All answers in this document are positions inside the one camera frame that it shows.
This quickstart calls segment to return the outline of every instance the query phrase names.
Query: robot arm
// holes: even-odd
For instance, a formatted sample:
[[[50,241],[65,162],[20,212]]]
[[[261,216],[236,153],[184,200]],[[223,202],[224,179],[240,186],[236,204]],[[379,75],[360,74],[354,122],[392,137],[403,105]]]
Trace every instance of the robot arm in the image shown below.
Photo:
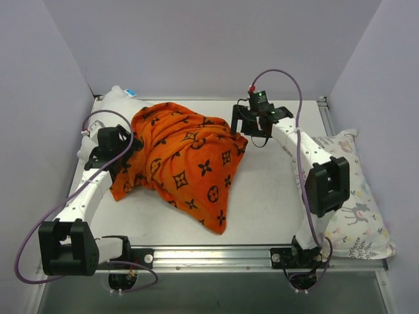
[[[110,165],[89,180],[99,168],[127,147],[128,139],[129,133],[121,126],[98,130],[98,144],[89,145],[89,158],[78,186],[78,189],[84,188],[53,221],[43,222],[39,227],[45,274],[93,275],[98,265],[107,260],[130,260],[127,237],[107,236],[98,239],[92,235],[89,227],[99,202],[118,173],[118,165]],[[123,158],[129,158],[129,155],[128,152]]]
[[[232,133],[242,120],[242,132],[254,137],[272,137],[282,148],[297,159],[298,135],[296,121],[285,107],[274,108],[265,92],[249,94],[250,107],[235,105],[232,115]],[[349,198],[349,163],[322,150],[301,129],[301,166],[309,214],[304,211],[300,229],[292,240],[298,255],[313,258],[319,252],[314,236],[323,242],[325,229],[336,210]]]

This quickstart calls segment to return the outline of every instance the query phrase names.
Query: screw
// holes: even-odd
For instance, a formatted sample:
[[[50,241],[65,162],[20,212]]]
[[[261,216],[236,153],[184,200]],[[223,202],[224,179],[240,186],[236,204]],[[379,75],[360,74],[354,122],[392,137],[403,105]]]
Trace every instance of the screw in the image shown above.
[[[144,256],[144,262],[150,264],[153,261],[153,256],[151,254],[147,254]]]
[[[279,263],[280,260],[281,260],[281,257],[278,253],[275,253],[275,254],[272,255],[271,259],[274,263]]]

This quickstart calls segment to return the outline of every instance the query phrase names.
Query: white platform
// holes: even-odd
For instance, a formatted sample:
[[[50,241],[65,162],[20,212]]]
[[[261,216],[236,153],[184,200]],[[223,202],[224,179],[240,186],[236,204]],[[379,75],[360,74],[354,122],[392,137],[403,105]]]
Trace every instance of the white platform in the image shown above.
[[[198,113],[231,121],[234,101],[176,101]],[[294,114],[298,101],[273,101]],[[94,110],[100,103],[96,102]],[[326,135],[315,101],[305,101],[301,126],[311,136]],[[255,139],[258,145],[263,139]],[[79,182],[82,164],[77,167]],[[92,221],[95,237],[124,235],[132,245],[243,245],[286,244],[299,229],[302,211],[290,157],[275,140],[265,148],[251,142],[230,190],[227,229],[215,235],[199,222],[158,197],[155,191],[136,188],[116,202],[110,192],[102,199]]]

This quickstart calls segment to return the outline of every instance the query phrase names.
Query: orange cloth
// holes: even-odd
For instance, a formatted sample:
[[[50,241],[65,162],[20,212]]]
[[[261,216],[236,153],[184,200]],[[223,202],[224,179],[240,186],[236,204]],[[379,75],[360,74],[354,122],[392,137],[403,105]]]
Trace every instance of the orange cloth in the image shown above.
[[[136,148],[123,163],[111,187],[115,200],[141,185],[222,234],[228,190],[247,139],[231,135],[223,119],[202,116],[176,103],[143,108],[133,117],[132,127],[144,147]]]

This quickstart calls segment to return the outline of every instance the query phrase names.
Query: white wall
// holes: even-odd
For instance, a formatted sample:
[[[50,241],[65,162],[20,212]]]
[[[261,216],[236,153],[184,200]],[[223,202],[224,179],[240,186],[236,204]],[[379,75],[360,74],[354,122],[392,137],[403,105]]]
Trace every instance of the white wall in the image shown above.
[[[381,0],[44,0],[93,91],[244,96],[270,67],[304,97],[330,94]],[[286,77],[271,99],[296,99]]]
[[[358,128],[367,180],[396,241],[390,281],[400,313],[419,309],[419,2],[383,0],[334,87],[340,129]]]
[[[0,313],[21,313],[32,288],[14,277],[19,244],[69,190],[78,127],[92,94],[41,0],[0,1]],[[22,260],[38,266],[37,235]]]

